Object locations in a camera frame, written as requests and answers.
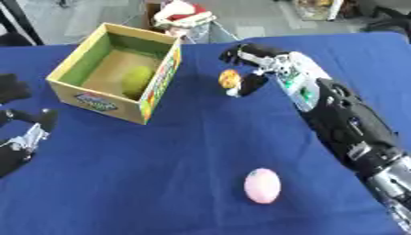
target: cardboard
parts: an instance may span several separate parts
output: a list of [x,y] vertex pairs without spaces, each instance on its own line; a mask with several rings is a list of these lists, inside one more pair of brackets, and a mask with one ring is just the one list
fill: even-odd
[[[48,77],[67,104],[146,124],[181,61],[180,40],[137,28],[103,24]],[[122,94],[121,79],[145,65],[156,71],[139,100]]]

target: tennis ball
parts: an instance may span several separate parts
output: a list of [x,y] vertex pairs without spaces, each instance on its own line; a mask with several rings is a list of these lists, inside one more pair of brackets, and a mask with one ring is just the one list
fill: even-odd
[[139,99],[149,84],[154,71],[148,66],[137,66],[124,74],[121,80],[123,95]]

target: floor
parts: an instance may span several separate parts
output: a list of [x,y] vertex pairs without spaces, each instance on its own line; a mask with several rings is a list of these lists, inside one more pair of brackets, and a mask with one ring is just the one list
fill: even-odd
[[[46,44],[77,43],[101,22],[141,27],[143,0],[68,0],[60,8],[57,0],[17,0]],[[273,0],[193,0],[218,16],[229,32],[240,39],[261,36],[328,34],[356,32],[362,19],[334,22],[303,21],[288,2]],[[383,0],[390,7],[411,9],[411,2]]]

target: blue tablecloth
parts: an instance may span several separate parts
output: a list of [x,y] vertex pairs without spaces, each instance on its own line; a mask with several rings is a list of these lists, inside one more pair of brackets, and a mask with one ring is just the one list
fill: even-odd
[[[359,92],[411,150],[411,50],[394,33],[250,39],[300,50]],[[401,234],[318,142],[275,83],[235,99],[217,84],[228,44],[183,46],[183,63],[148,126],[60,103],[46,75],[74,48],[3,48],[0,73],[34,96],[14,107],[60,111],[36,158],[0,180],[2,235]],[[251,70],[237,67],[242,73]],[[0,138],[21,134],[12,123]],[[247,173],[276,171],[273,204],[243,193]]]

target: printed label on box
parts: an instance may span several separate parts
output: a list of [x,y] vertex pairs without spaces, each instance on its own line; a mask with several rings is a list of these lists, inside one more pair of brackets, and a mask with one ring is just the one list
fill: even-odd
[[116,110],[115,104],[106,101],[104,98],[99,97],[92,93],[81,93],[74,96],[80,103],[86,104],[92,109],[99,112],[106,112],[111,110]]
[[151,116],[151,110],[160,101],[162,94],[164,93],[167,85],[169,84],[172,76],[175,74],[177,67],[181,60],[180,48],[175,50],[172,57],[163,64],[160,68],[160,73],[154,79],[156,80],[155,85],[151,89],[149,96],[145,100],[141,100],[140,109],[145,120],[148,120]]

